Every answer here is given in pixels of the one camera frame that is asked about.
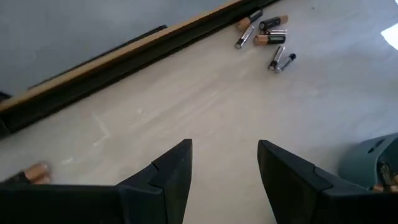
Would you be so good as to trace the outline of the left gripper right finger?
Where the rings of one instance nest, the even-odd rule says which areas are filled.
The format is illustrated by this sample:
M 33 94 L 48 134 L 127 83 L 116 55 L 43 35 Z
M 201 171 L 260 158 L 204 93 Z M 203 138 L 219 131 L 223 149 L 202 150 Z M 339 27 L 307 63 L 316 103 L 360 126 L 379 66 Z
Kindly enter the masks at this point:
M 374 193 L 267 140 L 257 161 L 277 224 L 398 224 L 398 194 Z

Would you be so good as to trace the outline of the copper and black battery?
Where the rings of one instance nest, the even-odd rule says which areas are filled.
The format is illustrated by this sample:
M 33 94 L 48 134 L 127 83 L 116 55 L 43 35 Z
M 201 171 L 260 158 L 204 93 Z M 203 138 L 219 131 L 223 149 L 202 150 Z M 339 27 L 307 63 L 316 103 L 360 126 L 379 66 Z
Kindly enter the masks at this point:
M 238 31 L 244 32 L 254 21 L 259 19 L 262 15 L 263 15 L 263 9 L 258 9 L 249 16 L 246 16 L 243 19 L 241 19 L 236 24 L 236 28 L 238 29 Z
M 285 23 L 287 23 L 288 20 L 289 20 L 288 15 L 276 16 L 276 17 L 261 21 L 259 23 L 259 29 L 265 31 L 267 29 L 271 29 L 273 27 L 277 27 L 279 25 L 285 24 Z
M 43 162 L 36 163 L 17 174 L 8 177 L 4 183 L 11 183 L 11 182 L 22 182 L 31 184 L 36 180 L 42 179 L 43 177 L 48 176 L 50 173 L 49 165 Z
M 388 163 L 384 161 L 378 162 L 377 169 L 384 185 L 391 186 L 394 184 L 394 180 L 391 177 L 391 171 Z
M 398 194 L 398 185 L 382 185 L 376 184 L 372 187 L 373 192 L 390 192 L 394 194 Z
M 50 183 L 51 183 L 51 178 L 47 175 L 39 177 L 38 179 L 35 179 L 31 182 L 31 184 L 33 185 L 44 185 Z
M 275 45 L 284 44 L 287 36 L 284 34 L 274 34 L 274 35 L 257 35 L 254 38 L 255 45 Z

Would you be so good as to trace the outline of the silver and black battery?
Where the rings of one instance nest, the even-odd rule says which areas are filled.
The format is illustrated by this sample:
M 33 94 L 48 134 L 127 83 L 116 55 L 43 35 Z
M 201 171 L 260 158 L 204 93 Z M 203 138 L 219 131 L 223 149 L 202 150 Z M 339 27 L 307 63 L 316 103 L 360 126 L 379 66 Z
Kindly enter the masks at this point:
M 254 32 L 254 26 L 250 25 L 242 34 L 242 36 L 238 39 L 238 41 L 235 43 L 235 48 L 236 49 L 241 49 L 243 45 L 246 43 L 248 38 L 252 35 Z
M 280 73 L 283 72 L 295 59 L 297 58 L 297 55 L 292 53 L 290 54 L 283 63 L 281 63 L 280 65 L 278 65 L 275 68 L 275 72 L 276 73 Z

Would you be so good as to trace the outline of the blue-grey plastic bin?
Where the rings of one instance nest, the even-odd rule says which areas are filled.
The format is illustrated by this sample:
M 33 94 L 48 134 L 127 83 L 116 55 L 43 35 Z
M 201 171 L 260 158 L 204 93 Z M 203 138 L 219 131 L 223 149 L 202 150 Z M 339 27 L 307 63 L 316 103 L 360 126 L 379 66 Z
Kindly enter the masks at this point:
M 393 185 L 398 185 L 398 133 L 368 139 L 350 149 L 340 160 L 338 175 L 356 185 L 372 190 L 384 185 L 377 163 L 389 164 Z

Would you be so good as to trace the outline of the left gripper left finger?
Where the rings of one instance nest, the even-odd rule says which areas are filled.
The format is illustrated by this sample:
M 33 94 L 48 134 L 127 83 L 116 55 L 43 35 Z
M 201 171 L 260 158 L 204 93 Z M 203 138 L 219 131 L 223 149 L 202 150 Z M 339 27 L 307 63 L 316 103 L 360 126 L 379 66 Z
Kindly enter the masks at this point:
M 116 185 L 0 184 L 0 224 L 182 224 L 192 179 L 184 139 Z

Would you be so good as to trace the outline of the black aluminium table frame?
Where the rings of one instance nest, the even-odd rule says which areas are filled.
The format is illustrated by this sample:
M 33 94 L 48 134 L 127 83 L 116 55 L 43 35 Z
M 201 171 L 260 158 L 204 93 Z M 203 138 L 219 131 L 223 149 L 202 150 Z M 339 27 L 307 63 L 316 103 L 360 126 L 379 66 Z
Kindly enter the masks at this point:
M 235 0 L 0 102 L 0 139 L 280 0 Z

